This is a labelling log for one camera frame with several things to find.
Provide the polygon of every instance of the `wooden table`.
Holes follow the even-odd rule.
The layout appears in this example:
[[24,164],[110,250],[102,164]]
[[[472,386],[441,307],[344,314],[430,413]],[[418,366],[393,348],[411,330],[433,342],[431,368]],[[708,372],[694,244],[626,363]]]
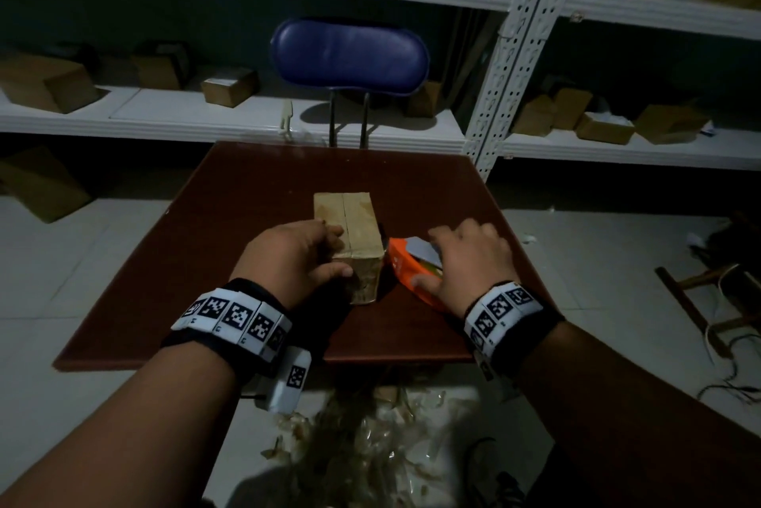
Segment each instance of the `wooden table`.
[[[140,367],[199,294],[228,281],[249,240],[272,225],[311,218],[319,191],[369,191],[388,236],[426,238],[434,225],[454,227],[467,217],[491,222],[511,244],[524,284],[549,299],[466,157],[221,142],[109,284],[55,368]],[[305,306],[295,343],[329,363],[471,361],[461,332],[388,276],[377,302],[348,314]],[[308,345],[325,330],[332,334],[321,345]]]

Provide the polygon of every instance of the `red-brown tabletop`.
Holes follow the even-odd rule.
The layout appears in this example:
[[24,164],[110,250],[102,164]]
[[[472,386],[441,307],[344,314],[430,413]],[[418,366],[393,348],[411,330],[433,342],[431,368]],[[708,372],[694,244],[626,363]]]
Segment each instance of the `red-brown tabletop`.
[[[392,237],[427,238],[434,225],[454,227],[467,217],[491,222],[511,244],[524,284],[549,299],[466,157],[221,142],[122,266],[55,367],[140,367],[199,294],[227,282],[249,240],[273,225],[311,218],[319,191],[369,191],[378,223]],[[338,322],[324,359],[470,361],[461,332],[391,280],[381,284],[378,301]],[[310,326],[318,318],[312,315]]]

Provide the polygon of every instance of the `orange object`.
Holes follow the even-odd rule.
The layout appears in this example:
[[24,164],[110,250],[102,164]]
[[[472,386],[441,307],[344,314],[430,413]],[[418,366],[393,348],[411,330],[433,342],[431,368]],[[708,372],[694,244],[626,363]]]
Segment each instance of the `orange object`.
[[437,311],[449,311],[447,307],[441,303],[437,298],[434,298],[430,293],[426,292],[422,288],[414,287],[413,276],[418,273],[426,273],[438,277],[437,274],[423,267],[409,252],[407,252],[407,240],[404,238],[388,238],[388,246],[386,248],[389,261],[394,268],[396,278],[407,288],[414,293],[418,298],[427,303],[433,309]]

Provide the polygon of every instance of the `person's left arm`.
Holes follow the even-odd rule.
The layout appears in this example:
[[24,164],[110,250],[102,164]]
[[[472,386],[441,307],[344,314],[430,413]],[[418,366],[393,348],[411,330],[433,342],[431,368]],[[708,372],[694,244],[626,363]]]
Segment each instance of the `person's left arm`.
[[[317,220],[268,229],[246,247],[231,279],[253,281],[292,309],[319,285],[351,276],[346,264],[319,262],[341,231]],[[162,348],[12,484],[0,506],[191,505],[240,392],[235,371],[212,349],[195,341]]]

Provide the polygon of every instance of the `person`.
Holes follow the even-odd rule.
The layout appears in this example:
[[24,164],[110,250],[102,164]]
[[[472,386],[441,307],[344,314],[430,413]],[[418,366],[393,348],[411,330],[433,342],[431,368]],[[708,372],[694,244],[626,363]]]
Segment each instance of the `person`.
[[[319,262],[320,248],[335,248],[340,233],[316,220],[266,230],[244,249],[232,288],[287,313],[319,286],[351,274],[347,264]],[[510,248],[493,225],[465,220],[454,230],[433,228],[430,236],[441,249],[443,279],[421,277],[417,284],[455,316],[470,319],[495,285],[508,289],[513,282],[507,285],[518,289]],[[524,293],[533,301],[530,290],[516,297],[525,300]],[[183,340],[183,333],[173,331],[173,340],[2,494],[0,506],[197,505],[247,376],[242,369],[256,362],[236,359],[200,335]],[[514,323],[491,362],[513,376],[603,504],[759,503],[761,440],[552,306],[542,302]],[[549,497],[564,505],[577,500],[568,489]]]

